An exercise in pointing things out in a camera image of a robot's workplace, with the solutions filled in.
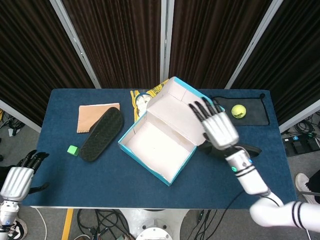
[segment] yellow tennis ball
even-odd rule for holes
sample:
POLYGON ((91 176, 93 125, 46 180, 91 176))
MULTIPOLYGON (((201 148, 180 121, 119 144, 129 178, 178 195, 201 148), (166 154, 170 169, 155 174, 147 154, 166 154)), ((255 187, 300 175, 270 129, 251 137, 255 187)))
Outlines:
POLYGON ((234 105, 233 108, 231 109, 231 114, 234 116, 236 119, 241 119, 243 118, 247 113, 247 110, 245 106, 241 104, 234 105))

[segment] robotic arm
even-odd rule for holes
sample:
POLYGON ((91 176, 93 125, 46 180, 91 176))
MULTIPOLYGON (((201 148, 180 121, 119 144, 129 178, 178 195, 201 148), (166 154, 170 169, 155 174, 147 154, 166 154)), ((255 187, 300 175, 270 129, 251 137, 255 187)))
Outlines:
POLYGON ((0 206, 0 240, 8 238, 10 227, 14 224, 19 211, 19 203, 29 193, 35 193, 44 189, 47 185, 40 188, 31 188, 32 179, 40 167, 42 161, 49 156, 48 153, 36 150, 29 152, 15 167, 12 167, 6 176, 1 189, 1 196, 4 201, 0 206))
POLYGON ((242 147, 236 146, 239 135, 225 112, 222 112, 217 101, 213 105, 203 97, 208 111, 199 102, 189 104, 201 122, 206 138, 212 145, 224 151, 225 158, 245 192, 260 196, 250 207, 252 219, 263 227, 291 226, 320 232, 320 205, 302 202, 283 202, 268 188, 259 172, 253 165, 249 154, 242 147))

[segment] black curtain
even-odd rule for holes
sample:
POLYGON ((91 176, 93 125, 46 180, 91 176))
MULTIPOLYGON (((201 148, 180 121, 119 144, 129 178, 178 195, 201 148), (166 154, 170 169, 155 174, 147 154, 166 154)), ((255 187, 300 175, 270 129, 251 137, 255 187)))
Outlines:
POLYGON ((42 125, 52 89, 93 88, 49 1, 0 2, 0 99, 42 125))
POLYGON ((271 0, 175 0, 169 77, 224 88, 271 0))
POLYGON ((235 89, 270 90, 279 124, 320 99, 320 1, 284 0, 235 89))
POLYGON ((161 0, 63 0, 103 88, 160 83, 161 0))

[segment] green cube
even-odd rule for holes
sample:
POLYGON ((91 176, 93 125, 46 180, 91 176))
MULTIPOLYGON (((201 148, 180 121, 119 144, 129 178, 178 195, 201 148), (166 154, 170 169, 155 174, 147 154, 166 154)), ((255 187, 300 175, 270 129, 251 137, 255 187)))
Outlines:
POLYGON ((71 155, 78 156, 79 148, 76 146, 70 145, 67 152, 71 155))

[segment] notepad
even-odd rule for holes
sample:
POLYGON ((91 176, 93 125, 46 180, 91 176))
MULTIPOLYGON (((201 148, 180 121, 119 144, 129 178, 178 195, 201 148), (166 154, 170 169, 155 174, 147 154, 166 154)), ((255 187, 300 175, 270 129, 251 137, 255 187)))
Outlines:
POLYGON ((78 126, 76 132, 88 133, 90 128, 98 121, 109 108, 120 110, 119 103, 81 105, 79 106, 78 126))

